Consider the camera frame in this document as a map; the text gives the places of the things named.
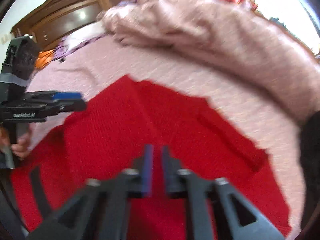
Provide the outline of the person left hand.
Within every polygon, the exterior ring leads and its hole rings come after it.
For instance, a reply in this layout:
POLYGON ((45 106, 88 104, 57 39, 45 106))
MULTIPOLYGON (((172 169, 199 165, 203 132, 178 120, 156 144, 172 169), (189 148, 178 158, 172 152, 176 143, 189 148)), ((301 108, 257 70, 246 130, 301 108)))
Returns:
POLYGON ((33 130, 29 126, 27 131, 17 139, 16 144, 11 145, 7 130, 1 127, 1 150, 9 147, 14 155, 18 156, 21 160, 25 159, 30 153, 29 146, 32 132, 33 130))

